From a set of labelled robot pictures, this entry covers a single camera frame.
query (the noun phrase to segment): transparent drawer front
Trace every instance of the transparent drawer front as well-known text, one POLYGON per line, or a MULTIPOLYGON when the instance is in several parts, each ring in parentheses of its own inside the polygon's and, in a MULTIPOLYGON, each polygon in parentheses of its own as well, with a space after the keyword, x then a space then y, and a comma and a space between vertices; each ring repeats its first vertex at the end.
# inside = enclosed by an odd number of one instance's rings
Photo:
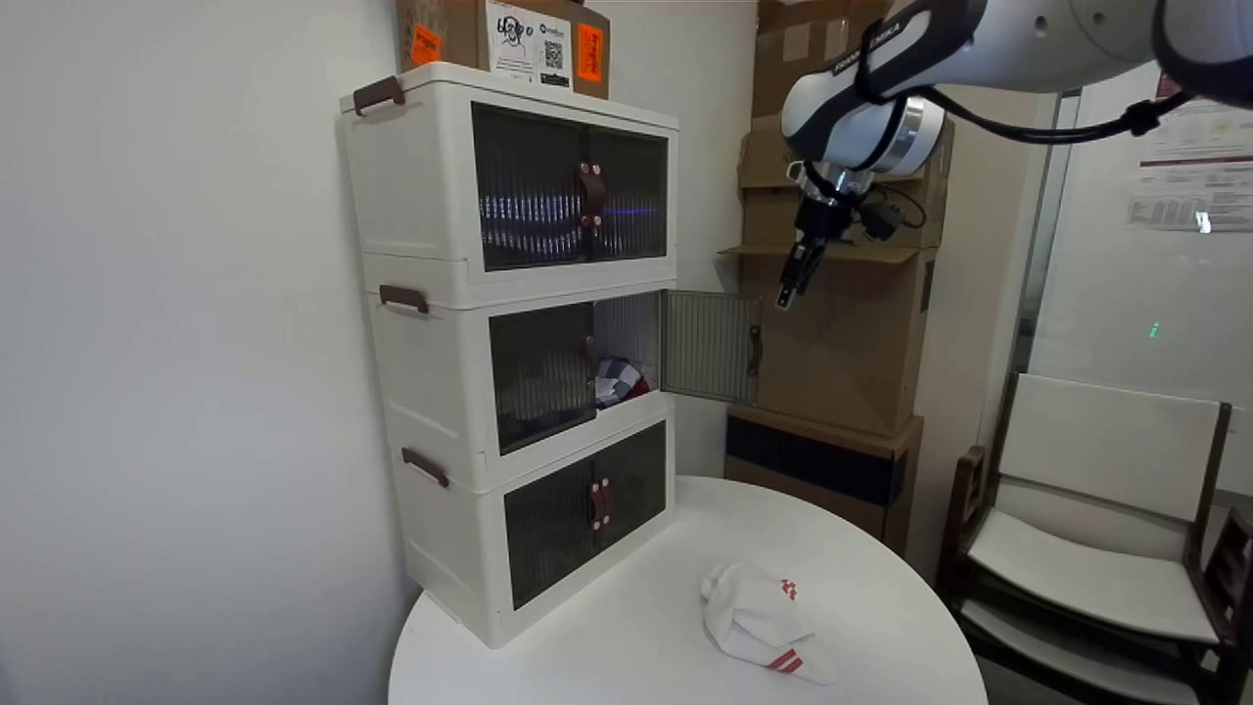
POLYGON ((666 423, 506 498, 514 606, 666 509, 666 423))
POLYGON ((489 320, 499 455, 593 416, 591 307, 489 320))
POLYGON ((666 141, 472 107, 485 271, 666 253, 666 141))

